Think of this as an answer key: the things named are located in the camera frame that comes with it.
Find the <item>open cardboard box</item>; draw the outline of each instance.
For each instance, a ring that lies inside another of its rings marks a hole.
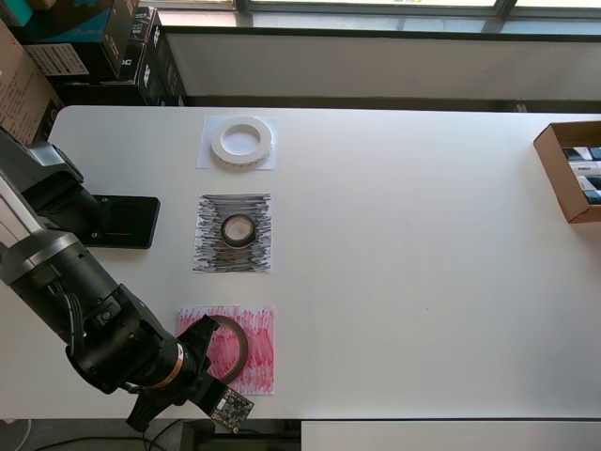
[[[562,148],[601,147],[601,121],[555,122],[534,140],[548,179],[570,224],[601,221],[601,205],[590,205]]]

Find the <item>white tape roll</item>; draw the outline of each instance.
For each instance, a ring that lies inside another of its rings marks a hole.
[[[229,152],[223,146],[223,138],[234,132],[247,132],[249,134],[259,135],[259,144],[256,149],[244,155],[237,155]],[[234,166],[250,166],[257,164],[270,155],[271,152],[271,131],[265,122],[256,117],[233,117],[224,121],[217,129],[210,141],[213,153],[220,160]]]

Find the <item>black tape roll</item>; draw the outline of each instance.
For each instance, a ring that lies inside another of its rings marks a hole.
[[[220,378],[220,381],[227,385],[238,378],[248,362],[248,338],[246,337],[246,334],[240,325],[233,319],[224,317],[222,315],[213,315],[211,318],[217,321],[220,326],[226,327],[232,331],[236,335],[239,343],[238,360],[234,366],[232,366],[232,368],[222,378]]]
[[[234,225],[235,223],[239,223],[242,229],[245,226],[248,226],[250,230],[246,235],[242,236],[241,238],[234,238],[228,235],[227,228],[229,226]],[[223,241],[225,241],[225,244],[227,244],[230,247],[238,249],[246,247],[254,240],[256,240],[256,225],[254,224],[254,221],[250,218],[250,216],[247,216],[246,214],[233,214],[232,216],[226,218],[225,221],[223,221],[222,237]]]

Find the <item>white wall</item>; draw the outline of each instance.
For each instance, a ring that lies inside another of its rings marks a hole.
[[[194,96],[601,100],[601,43],[171,34]]]

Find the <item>copper ring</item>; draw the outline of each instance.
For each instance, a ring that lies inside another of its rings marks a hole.
[[[169,376],[167,376],[161,382],[156,383],[147,388],[149,388],[150,390],[157,390],[159,388],[163,388],[164,386],[168,385],[171,381],[173,381],[173,379],[175,379],[177,377],[177,375],[179,374],[179,370],[181,369],[183,364],[184,364],[184,349],[182,348],[182,346],[179,343],[177,343],[177,362],[176,362],[176,365],[173,367],[173,370],[171,371],[171,373],[169,373]]]

